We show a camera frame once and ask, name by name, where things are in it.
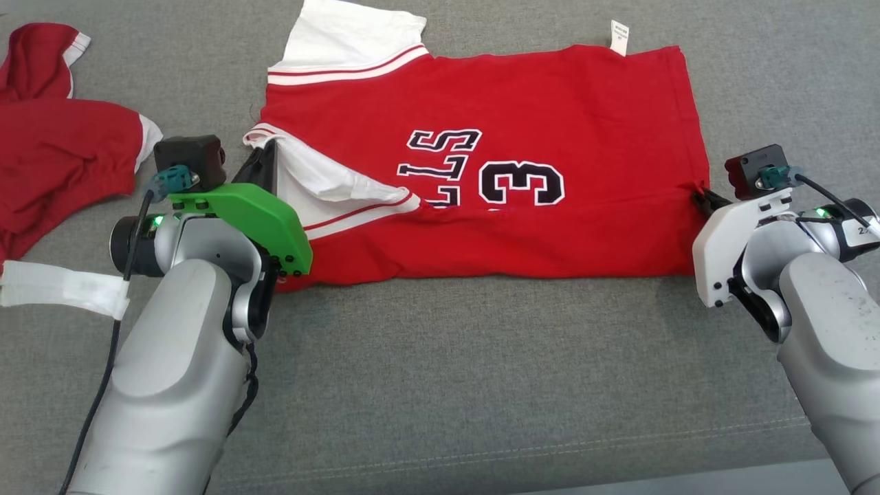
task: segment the garment tag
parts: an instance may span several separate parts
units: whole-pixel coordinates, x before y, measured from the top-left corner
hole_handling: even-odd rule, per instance
[[[627,56],[627,41],[629,41],[629,28],[616,20],[611,21],[611,49]]]

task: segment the black cable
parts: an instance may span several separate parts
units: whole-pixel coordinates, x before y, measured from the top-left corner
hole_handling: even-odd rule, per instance
[[[866,484],[868,484],[868,483],[871,483],[872,481],[876,481],[879,477],[880,477],[880,473],[877,473],[877,474],[875,474],[874,476],[869,477],[868,479],[864,479],[864,480],[862,480],[861,483],[857,484],[857,485],[853,488],[853,490],[849,492],[850,495],[855,495],[855,493],[856,493],[857,491],[861,490],[862,487],[863,487],[864,485],[866,485]]]
[[[122,280],[126,282],[131,280],[131,267],[135,264],[135,255],[137,253],[137,237],[143,229],[143,222],[147,217],[147,210],[150,208],[150,200],[152,197],[152,190],[147,190],[146,194],[143,195],[141,211],[137,214],[137,225],[135,230],[131,233],[131,238],[128,239],[128,258],[126,258],[125,261],[125,270],[122,272]],[[107,362],[104,366],[104,376],[101,377],[101,383],[98,385],[98,393],[95,394],[95,398],[92,400],[92,406],[89,408],[89,414],[85,416],[83,427],[79,430],[77,445],[73,448],[73,455],[70,457],[70,466],[67,468],[67,475],[64,477],[61,490],[58,491],[59,495],[65,495],[70,488],[70,482],[73,481],[73,473],[77,470],[79,455],[83,452],[85,437],[89,432],[89,427],[92,426],[92,420],[95,418],[95,413],[98,412],[98,406],[101,404],[101,399],[104,398],[107,384],[110,382],[110,373],[113,372],[113,365],[116,360],[116,347],[119,345],[120,325],[121,321],[114,320],[113,332],[110,334],[110,352],[107,355]]]
[[[804,177],[803,175],[800,175],[800,174],[795,174],[795,180],[803,182],[804,184],[810,186],[811,188],[814,188],[816,191],[818,191],[819,194],[821,194],[822,196],[825,196],[826,198],[831,200],[831,202],[834,203],[834,206],[837,206],[840,209],[840,211],[849,215],[850,218],[854,218],[855,221],[862,224],[863,227],[865,227],[865,228],[869,227],[870,224],[868,223],[868,220],[865,220],[861,216],[856,215],[855,211],[852,211],[852,209],[850,209],[848,206],[846,206],[846,204],[843,203],[837,196],[831,194],[828,191],[828,189],[823,188],[822,186],[818,185],[816,182],[814,182],[809,177]]]
[[[241,418],[245,416],[247,409],[253,404],[253,400],[257,397],[257,391],[260,389],[260,381],[257,380],[257,353],[253,350],[253,343],[246,345],[245,349],[247,349],[247,353],[251,357],[251,369],[247,372],[246,377],[247,395],[245,396],[245,401],[241,404],[241,407],[232,415],[232,423],[230,424],[229,431],[226,433],[227,437],[232,435],[235,427],[238,426],[238,422],[241,421]]]

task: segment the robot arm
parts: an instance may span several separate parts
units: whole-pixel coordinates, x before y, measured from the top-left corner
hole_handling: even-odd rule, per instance
[[[761,155],[784,164],[781,148],[728,161],[745,201],[720,206],[693,244],[700,299],[720,307],[736,297],[781,344],[778,359],[847,488],[880,494],[880,307],[843,264],[880,246],[865,226],[876,214],[857,199],[789,211],[791,187],[756,191],[759,169],[747,184],[739,179],[750,171],[731,170]]]
[[[118,270],[163,280],[111,358],[62,493],[204,493],[256,394],[253,343],[266,329],[275,280],[308,273],[312,262],[297,214],[271,194],[273,150],[255,151],[224,184],[216,137],[157,144],[161,180],[151,189],[169,196],[175,213],[145,216],[144,208],[143,218],[123,218],[110,251]]]

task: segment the white tag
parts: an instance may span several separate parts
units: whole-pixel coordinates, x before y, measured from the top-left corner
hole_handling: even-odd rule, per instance
[[[875,234],[876,218],[872,217],[869,222],[874,225],[874,228],[863,227],[862,224],[852,218],[843,221],[843,236],[846,238],[847,244],[851,248],[862,246],[864,244],[873,244],[880,240]]]
[[[611,21],[611,49],[627,56],[627,41],[629,41],[629,28],[616,20]]]
[[[63,304],[121,320],[128,308],[128,282],[122,277],[67,270],[52,265],[4,262],[0,306]]]

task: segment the red stripe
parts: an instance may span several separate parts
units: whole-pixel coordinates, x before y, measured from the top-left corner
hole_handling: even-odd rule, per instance
[[[268,134],[271,134],[272,136],[275,135],[275,132],[273,130],[263,129],[262,127],[255,127],[253,129],[251,129],[250,132],[254,132],[255,130],[261,130],[263,132],[267,132]]]
[[[360,210],[354,210],[354,211],[351,211],[351,212],[349,212],[349,213],[346,213],[345,215],[342,215],[342,216],[339,216],[339,217],[336,217],[336,218],[332,218],[332,219],[330,219],[330,220],[327,220],[326,222],[321,222],[321,223],[319,223],[319,224],[314,224],[314,225],[309,225],[309,226],[307,226],[307,227],[303,227],[303,230],[307,230],[307,231],[308,231],[308,230],[311,230],[311,229],[316,229],[316,228],[318,228],[318,227],[323,227],[324,225],[330,225],[330,224],[332,224],[332,223],[334,223],[334,222],[338,222],[338,221],[340,221],[340,220],[343,220],[344,218],[348,218],[348,217],[351,217],[351,216],[357,215],[358,213],[363,213],[363,212],[365,212],[365,211],[372,210],[372,209],[374,209],[374,208],[384,208],[385,206],[399,206],[399,205],[401,205],[401,204],[406,203],[407,201],[409,201],[409,198],[411,198],[411,197],[413,197],[413,193],[409,193],[409,195],[407,195],[407,197],[401,199],[401,200],[398,201],[397,203],[391,203],[391,204],[372,204],[372,205],[370,205],[370,206],[364,206],[364,207],[361,208]]]
[[[273,72],[270,70],[269,76],[318,76],[320,74],[356,74],[358,72],[369,72],[370,70],[381,69],[381,68],[385,67],[386,65],[388,65],[389,63],[393,63],[395,60],[406,55],[407,53],[409,53],[413,50],[417,50],[419,48],[425,48],[425,46],[424,45],[415,45],[414,47],[411,47],[408,50],[404,50],[402,53],[398,54],[397,56],[395,56],[393,59],[389,60],[388,62],[382,63],[382,64],[377,65],[375,67],[370,67],[369,69],[320,70],[320,71],[316,71],[316,72]]]

